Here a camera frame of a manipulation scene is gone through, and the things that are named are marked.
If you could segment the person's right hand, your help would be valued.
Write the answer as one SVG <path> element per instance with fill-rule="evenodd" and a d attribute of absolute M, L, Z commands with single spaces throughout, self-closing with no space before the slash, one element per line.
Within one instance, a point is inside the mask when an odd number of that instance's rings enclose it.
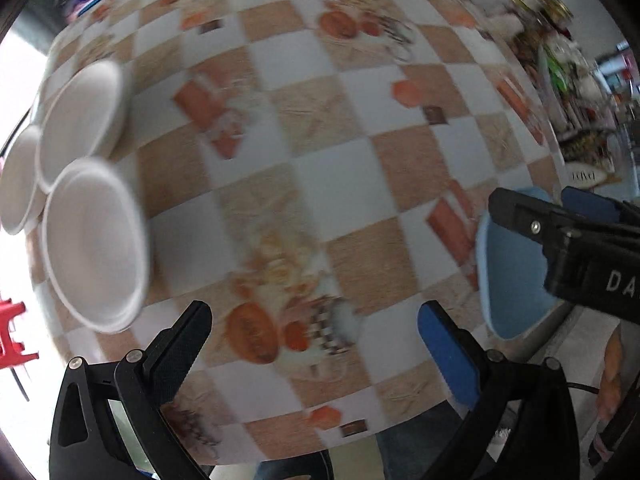
<path fill-rule="evenodd" d="M 598 416 L 605 422 L 613 418 L 620 402 L 622 402 L 620 371 L 622 370 L 623 357 L 620 329 L 616 328 L 605 347 L 604 369 L 597 395 Z"/>

